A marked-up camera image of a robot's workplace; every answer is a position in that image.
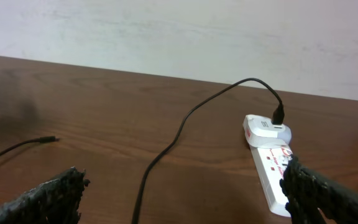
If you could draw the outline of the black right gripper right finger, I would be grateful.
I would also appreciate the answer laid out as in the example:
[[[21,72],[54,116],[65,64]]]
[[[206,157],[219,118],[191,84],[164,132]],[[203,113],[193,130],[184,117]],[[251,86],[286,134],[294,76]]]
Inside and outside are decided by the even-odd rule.
[[[280,186],[292,224],[358,223],[358,194],[303,166],[293,154]]]

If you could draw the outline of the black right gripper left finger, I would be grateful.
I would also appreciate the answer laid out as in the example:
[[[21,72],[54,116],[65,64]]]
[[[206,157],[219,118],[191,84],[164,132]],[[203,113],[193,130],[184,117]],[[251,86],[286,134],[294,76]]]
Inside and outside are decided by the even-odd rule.
[[[77,224],[78,211],[90,181],[75,167],[0,206],[0,224]]]

